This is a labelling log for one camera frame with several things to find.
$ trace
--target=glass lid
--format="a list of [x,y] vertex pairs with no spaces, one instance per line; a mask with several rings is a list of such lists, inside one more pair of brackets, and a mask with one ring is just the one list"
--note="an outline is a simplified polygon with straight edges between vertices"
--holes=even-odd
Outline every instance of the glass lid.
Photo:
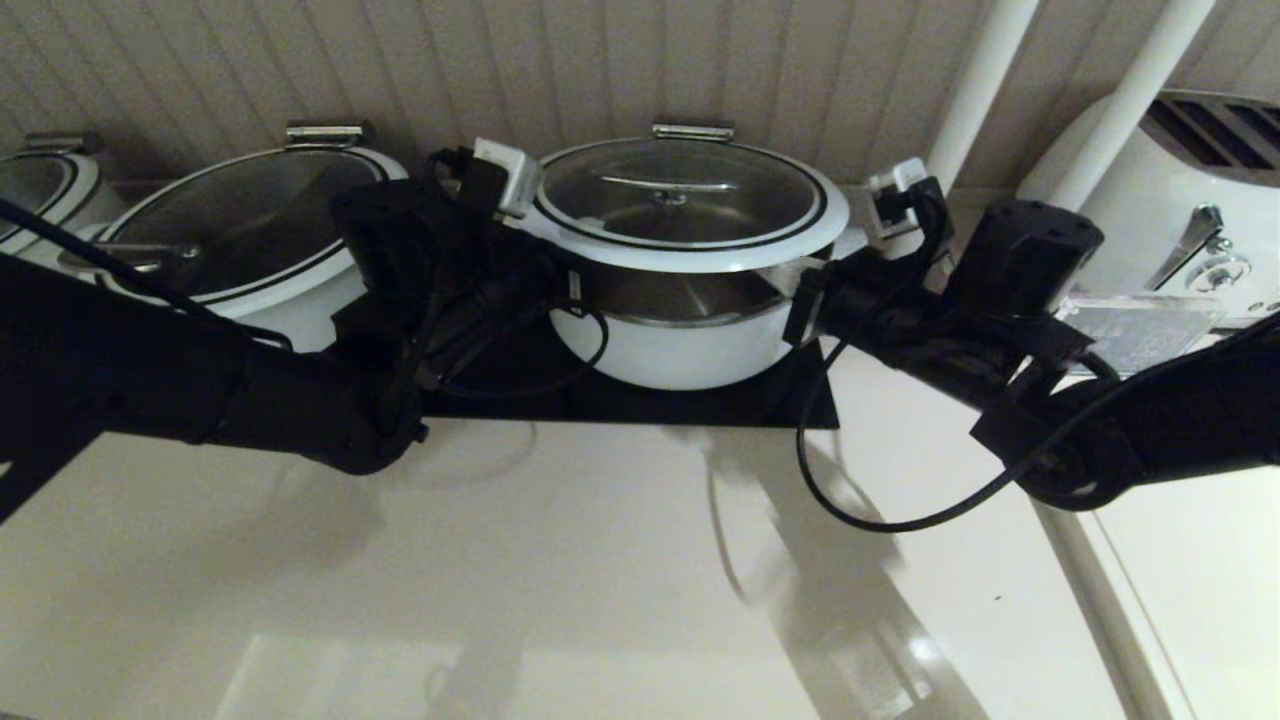
[[[74,173],[74,165],[54,155],[10,158],[0,163],[0,197],[40,215],[63,196]],[[0,220],[0,240],[17,229]]]
[[813,218],[818,182],[768,152],[691,140],[625,140],[547,163],[539,202],[585,236],[654,249],[782,240]]
[[170,186],[104,242],[133,246],[131,258],[147,255],[146,269],[174,290],[223,292],[337,252],[329,202],[380,179],[376,164],[352,152],[253,155]]

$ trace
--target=black tray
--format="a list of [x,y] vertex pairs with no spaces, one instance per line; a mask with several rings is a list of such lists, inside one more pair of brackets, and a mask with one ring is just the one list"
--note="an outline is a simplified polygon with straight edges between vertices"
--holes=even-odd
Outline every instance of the black tray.
[[[456,384],[468,389],[513,389],[564,377],[582,361],[559,341],[549,319],[477,356]],[[593,372],[561,391],[518,400],[468,400],[444,393],[426,397],[425,414],[436,418],[641,423],[794,428],[803,396],[822,372],[817,345],[792,351],[777,365],[732,386],[672,392],[636,387]],[[809,425],[840,427],[831,386],[822,380]]]

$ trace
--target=countertop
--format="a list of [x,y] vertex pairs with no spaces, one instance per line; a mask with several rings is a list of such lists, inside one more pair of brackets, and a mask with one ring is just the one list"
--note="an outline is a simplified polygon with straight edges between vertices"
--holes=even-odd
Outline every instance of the countertop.
[[[833,384],[844,502],[905,519],[998,471],[923,384],[858,352]],[[0,712],[1124,716],[1016,488],[883,537],[824,515],[786,430],[430,424],[369,478],[97,441],[0,527]]]

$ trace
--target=white toaster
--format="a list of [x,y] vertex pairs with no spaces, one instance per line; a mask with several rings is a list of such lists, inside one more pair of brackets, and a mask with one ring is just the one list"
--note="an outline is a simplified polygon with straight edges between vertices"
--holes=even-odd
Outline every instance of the white toaster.
[[[1107,101],[1057,138],[1019,197],[1048,199]],[[1078,291],[1215,299],[1222,327],[1280,310],[1280,108],[1161,92],[1080,213],[1106,242]]]

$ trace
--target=cooking pot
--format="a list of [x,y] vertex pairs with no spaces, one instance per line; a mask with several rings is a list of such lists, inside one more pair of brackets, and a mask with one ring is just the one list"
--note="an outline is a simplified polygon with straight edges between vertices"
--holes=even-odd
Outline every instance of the cooking pot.
[[[22,150],[0,160],[0,197],[69,232],[114,220],[125,206],[90,156],[101,147],[92,132],[28,135]],[[5,255],[60,269],[60,251],[29,231],[0,222]]]
[[[582,286],[609,325],[596,368],[659,389],[704,389],[767,370],[809,256],[846,231],[849,204],[822,173],[731,142],[730,128],[655,126],[541,160],[535,197],[508,220],[582,258]],[[590,318],[552,323],[582,359]]]
[[[294,350],[334,340],[330,315],[364,293],[329,202],[372,182],[407,177],[358,147],[367,127],[291,126],[291,142],[179,179],[120,217],[97,243],[210,310],[287,334]],[[78,258],[60,260],[93,270]],[[97,273],[105,287],[138,295]]]

